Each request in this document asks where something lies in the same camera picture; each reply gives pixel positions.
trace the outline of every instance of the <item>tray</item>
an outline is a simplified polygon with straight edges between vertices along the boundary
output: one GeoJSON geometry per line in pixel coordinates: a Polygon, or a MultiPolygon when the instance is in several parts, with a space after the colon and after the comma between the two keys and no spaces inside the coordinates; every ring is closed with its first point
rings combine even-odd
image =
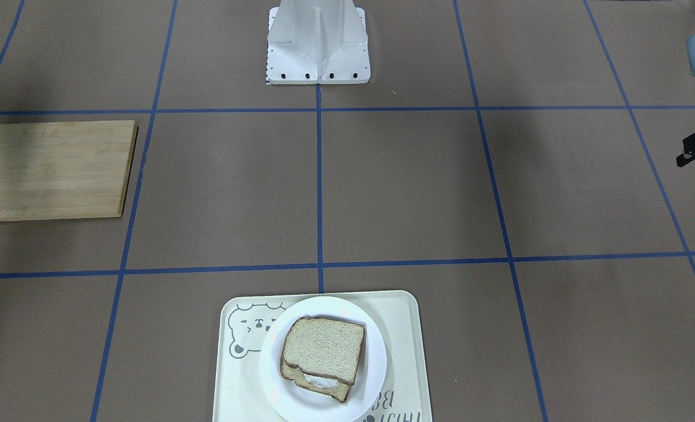
{"type": "MultiPolygon", "coordinates": [[[[296,302],[314,296],[318,295],[236,297],[224,305],[219,316],[213,422],[285,422],[264,397],[259,382],[259,350],[267,322],[272,323],[296,302]]],[[[384,386],[376,403],[357,421],[432,421],[420,312],[415,297],[399,290],[329,296],[350,300],[363,308],[376,321],[387,343],[384,386]]]]}

